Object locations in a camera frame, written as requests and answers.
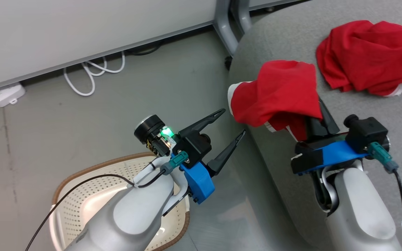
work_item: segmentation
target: metal desk leg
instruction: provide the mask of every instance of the metal desk leg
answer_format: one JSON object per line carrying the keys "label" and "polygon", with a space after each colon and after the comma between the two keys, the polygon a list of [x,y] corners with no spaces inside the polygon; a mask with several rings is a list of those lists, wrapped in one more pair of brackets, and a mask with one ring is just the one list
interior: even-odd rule
{"label": "metal desk leg", "polygon": [[233,53],[235,53],[235,50],[237,49],[238,41],[230,28],[228,18],[229,6],[230,0],[217,0],[214,27],[229,54],[233,56]]}
{"label": "metal desk leg", "polygon": [[246,33],[252,27],[249,16],[249,0],[232,0],[231,11],[241,33]]}

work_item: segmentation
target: perforated plastic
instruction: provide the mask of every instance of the perforated plastic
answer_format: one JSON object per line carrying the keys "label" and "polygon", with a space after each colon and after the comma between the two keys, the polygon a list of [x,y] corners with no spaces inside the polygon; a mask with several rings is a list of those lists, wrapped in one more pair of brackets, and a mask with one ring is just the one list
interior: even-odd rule
{"label": "perforated plastic", "polygon": [[[129,159],[93,170],[70,180],[60,191],[61,198],[76,184],[101,174],[118,174],[129,180],[137,175],[147,164],[154,159],[153,156]],[[75,189],[56,209],[54,214],[55,229],[51,228],[51,236],[59,239],[62,249],[68,246],[80,234],[85,224],[105,205],[118,191],[126,189],[126,182],[120,178],[103,177],[89,181]],[[179,188],[175,184],[176,194]],[[174,240],[185,225],[188,200],[182,200],[174,209],[162,218],[162,225],[156,233],[147,251],[152,251]]]}

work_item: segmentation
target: white cable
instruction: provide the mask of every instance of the white cable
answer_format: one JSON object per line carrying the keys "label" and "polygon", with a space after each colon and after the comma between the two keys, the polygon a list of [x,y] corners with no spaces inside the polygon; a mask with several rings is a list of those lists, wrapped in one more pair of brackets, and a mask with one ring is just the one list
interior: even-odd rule
{"label": "white cable", "polygon": [[[96,76],[96,77],[102,76],[105,72],[108,72],[108,73],[120,73],[123,70],[123,68],[125,67],[125,54],[124,54],[123,51],[121,53],[122,53],[122,66],[118,70],[109,70],[109,69],[107,69],[108,63],[107,63],[105,57],[102,57],[103,58],[103,67],[99,66],[97,64],[94,64],[91,61],[86,61],[86,62],[81,63],[82,66],[83,66],[83,69],[86,71],[86,73],[89,76],[89,79],[91,80],[91,91],[90,92],[88,92],[88,93],[79,92],[75,88],[75,86],[70,82],[70,79],[67,76],[66,67],[64,67],[63,68],[63,75],[64,75],[64,78],[66,79],[67,84],[69,84],[69,86],[72,88],[72,90],[74,90],[74,92],[76,92],[77,94],[79,94],[81,96],[87,97],[87,96],[92,95],[94,93],[94,91],[96,90],[96,83],[94,82],[94,76]],[[90,64],[90,65],[92,65],[92,66],[94,66],[96,68],[99,68],[102,71],[100,73],[93,73],[89,69],[88,64]]]}

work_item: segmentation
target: blue bracket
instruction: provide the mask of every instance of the blue bracket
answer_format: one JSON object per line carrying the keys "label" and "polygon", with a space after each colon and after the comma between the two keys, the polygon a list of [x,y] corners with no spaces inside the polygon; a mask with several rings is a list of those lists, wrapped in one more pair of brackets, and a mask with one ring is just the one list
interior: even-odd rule
{"label": "blue bracket", "polygon": [[201,204],[215,191],[215,186],[210,178],[209,172],[201,162],[197,162],[190,169],[183,164],[181,164],[180,167],[184,170],[184,176],[192,190],[193,200],[195,200],[198,205]]}
{"label": "blue bracket", "polygon": [[343,163],[352,159],[361,159],[369,155],[368,153],[356,153],[345,140],[331,143],[314,151],[322,151],[322,164],[308,170],[304,170],[300,172],[300,174],[309,173],[319,168]]}

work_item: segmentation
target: brown basket rim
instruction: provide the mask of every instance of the brown basket rim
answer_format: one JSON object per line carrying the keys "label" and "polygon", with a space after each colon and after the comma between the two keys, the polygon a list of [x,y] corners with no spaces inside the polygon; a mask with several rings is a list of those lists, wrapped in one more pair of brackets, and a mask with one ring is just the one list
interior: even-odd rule
{"label": "brown basket rim", "polygon": [[[88,168],[86,168],[84,170],[81,170],[81,171],[79,171],[77,173],[74,173],[74,174],[70,175],[68,178],[63,180],[62,183],[60,183],[60,185],[57,187],[57,190],[55,191],[54,196],[52,197],[52,205],[55,205],[58,202],[59,195],[60,195],[62,189],[66,186],[66,184],[68,184],[74,178],[77,178],[79,176],[82,176],[84,174],[92,172],[94,170],[100,169],[102,167],[106,167],[106,166],[109,166],[109,165],[112,165],[112,164],[116,164],[116,163],[119,163],[119,162],[130,160],[130,159],[137,159],[137,158],[142,158],[142,157],[155,157],[155,155],[153,153],[151,153],[151,152],[143,152],[143,153],[131,154],[131,155],[128,155],[128,156],[117,158],[117,159],[112,159],[112,160],[109,160],[109,161],[105,161],[103,163],[97,164],[97,165],[92,166],[92,167],[88,167]],[[173,240],[171,240],[171,241],[167,242],[166,244],[160,246],[159,248],[153,249],[153,251],[163,251],[164,249],[169,248],[170,246],[172,246],[175,243],[177,243],[182,238],[182,236],[185,234],[185,232],[187,231],[189,222],[190,222],[190,212],[186,212],[185,213],[184,226],[182,227],[182,230],[179,233],[179,235],[177,235],[177,237],[175,237]]]}

